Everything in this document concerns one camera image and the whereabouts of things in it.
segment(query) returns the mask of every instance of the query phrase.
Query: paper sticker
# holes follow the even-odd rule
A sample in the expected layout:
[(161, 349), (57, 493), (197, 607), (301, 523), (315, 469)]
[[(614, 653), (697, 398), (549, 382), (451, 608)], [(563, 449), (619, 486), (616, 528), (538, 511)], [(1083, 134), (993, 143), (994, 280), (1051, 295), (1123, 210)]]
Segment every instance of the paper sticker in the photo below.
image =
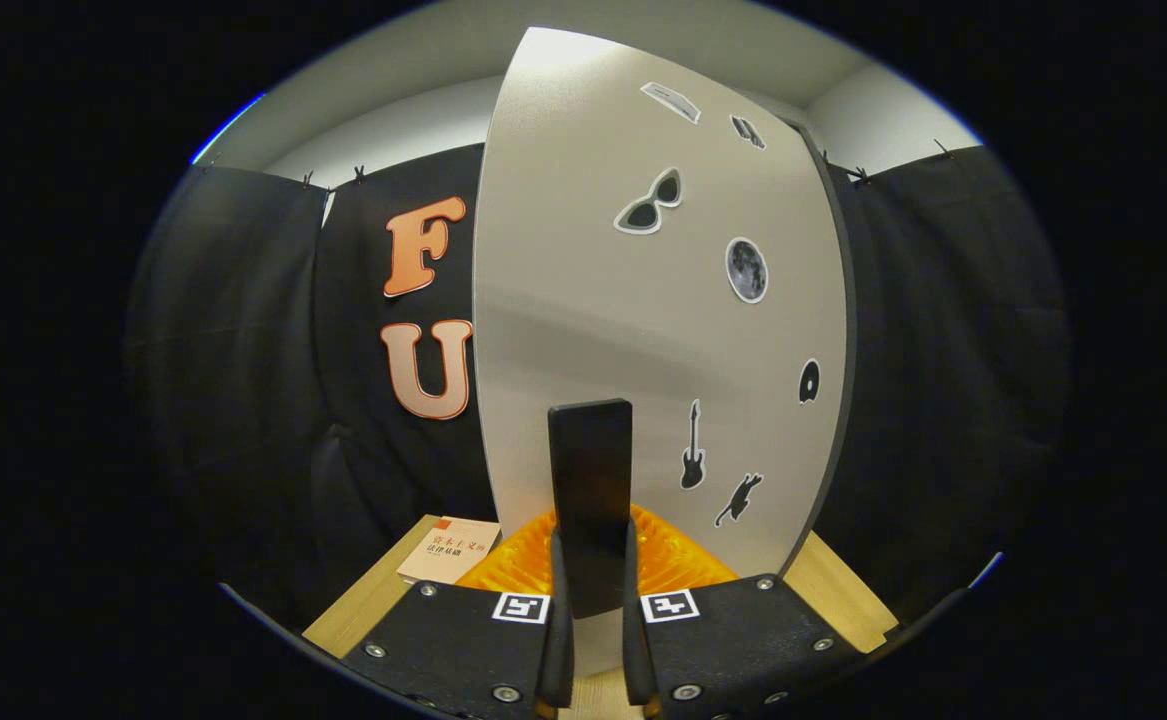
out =
[(659, 85), (657, 82), (648, 82), (642, 89), (644, 95), (652, 97), (655, 100), (661, 102), (668, 106), (668, 109), (675, 110), (676, 114), (687, 119), (690, 123), (698, 124), (699, 111), (689, 97), (679, 95), (671, 88), (665, 88)]
[(739, 137), (743, 140), (752, 142), (753, 147), (757, 151), (766, 149), (766, 141), (761, 140), (761, 133), (756, 132), (756, 128), (752, 126), (746, 119), (738, 116), (731, 116), (731, 123), (734, 123), (734, 132), (739, 133)]
[(614, 218), (614, 226), (629, 235), (650, 235), (662, 228), (662, 208), (675, 208), (684, 195), (680, 170), (666, 168), (650, 186), (650, 193), (629, 202)]
[(738, 488), (734, 488), (734, 497), (731, 497), (729, 505), (726, 505), (725, 510), (721, 510), (721, 513), (717, 516), (717, 523), (714, 527), (721, 527), (721, 520), (725, 519), (726, 512), (729, 512), (732, 520), (734, 520), (735, 523), (739, 522), (739, 515), (742, 515), (743, 510), (747, 510), (748, 505), (747, 496), (749, 495), (749, 492), (752, 492), (753, 488), (761, 484), (761, 480), (763, 480), (763, 477), (760, 473), (755, 475), (748, 473), (747, 475), (743, 476), (743, 482), (739, 483)]
[(766, 266), (766, 256), (755, 242), (746, 237), (735, 237), (725, 247), (725, 274), (731, 280), (734, 295), (739, 300), (756, 305), (766, 296), (770, 286), (770, 270)]
[(694, 489), (703, 482), (703, 475), (707, 471), (707, 452), (698, 447), (698, 400), (689, 406), (689, 447), (680, 456), (684, 468), (680, 474), (680, 489)]
[(819, 361), (811, 359), (806, 361), (806, 369), (801, 372), (801, 387), (797, 389), (797, 400), (801, 405), (806, 404), (806, 401), (815, 401), (815, 398), (819, 397)]
[(495, 606), (492, 618), (505, 623), (541, 625), (547, 623), (547, 604), (551, 601), (552, 597), (546, 594), (505, 592), (499, 597), (499, 604)]
[(641, 607), (647, 611), (647, 623), (666, 623), (670, 620), (698, 618), (698, 606), (689, 590), (643, 594)]

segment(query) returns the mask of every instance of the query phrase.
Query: wooden surface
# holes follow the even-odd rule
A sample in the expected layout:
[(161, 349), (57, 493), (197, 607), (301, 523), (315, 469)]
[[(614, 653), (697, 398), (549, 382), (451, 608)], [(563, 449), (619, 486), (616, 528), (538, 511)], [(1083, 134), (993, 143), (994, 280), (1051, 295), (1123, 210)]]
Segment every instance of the wooden surface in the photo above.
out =
[(783, 579), (858, 652), (876, 650), (885, 643), (886, 630), (899, 624), (893, 611), (813, 530)]
[(641, 706), (628, 705), (623, 667), (574, 678), (573, 702), (557, 714), (560, 720), (642, 720)]
[(323, 611), (321, 618), (303, 630), (303, 637), (335, 657), (345, 656), (405, 596), (410, 585), (396, 574), (396, 569), (440, 519), (436, 515), (425, 515), (371, 569), (347, 588), (330, 610)]

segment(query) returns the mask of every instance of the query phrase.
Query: orange letter f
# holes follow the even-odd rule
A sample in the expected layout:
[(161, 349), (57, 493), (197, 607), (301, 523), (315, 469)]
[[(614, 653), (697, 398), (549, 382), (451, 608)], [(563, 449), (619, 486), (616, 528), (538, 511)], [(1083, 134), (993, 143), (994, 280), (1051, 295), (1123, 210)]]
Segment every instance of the orange letter f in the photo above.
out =
[[(440, 260), (450, 239), (445, 221), (460, 221), (467, 211), (462, 200), (449, 197), (387, 221), (387, 230), (392, 232), (392, 277), (383, 284), (383, 295), (396, 298), (429, 286), (436, 271), (422, 266), (422, 252), (427, 250), (433, 260)], [(424, 231), (422, 224), (428, 221), (435, 222)]]

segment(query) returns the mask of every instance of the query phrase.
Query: ceiling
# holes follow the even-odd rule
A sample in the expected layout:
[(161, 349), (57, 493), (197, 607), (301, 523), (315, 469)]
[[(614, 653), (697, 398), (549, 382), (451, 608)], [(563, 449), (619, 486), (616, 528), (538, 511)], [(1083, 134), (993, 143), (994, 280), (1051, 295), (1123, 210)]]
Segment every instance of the ceiling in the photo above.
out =
[(261, 170), (294, 147), (405, 97), (499, 76), (529, 27), (581, 32), (659, 55), (735, 90), (803, 109), (871, 60), (745, 0), (442, 0), (333, 49), (272, 88), (209, 158)]

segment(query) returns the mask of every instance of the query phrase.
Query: gray curved panel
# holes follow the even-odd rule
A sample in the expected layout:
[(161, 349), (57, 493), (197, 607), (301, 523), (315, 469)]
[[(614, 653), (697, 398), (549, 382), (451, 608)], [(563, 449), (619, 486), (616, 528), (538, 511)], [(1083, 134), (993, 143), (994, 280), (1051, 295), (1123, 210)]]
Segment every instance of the gray curved panel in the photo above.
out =
[[(740, 576), (783, 568), (848, 372), (843, 246), (806, 140), (670, 61), (531, 28), (477, 200), (475, 384), (505, 536), (552, 509), (547, 408), (624, 397), (633, 502)], [(696, 400), (703, 482), (685, 489)]]

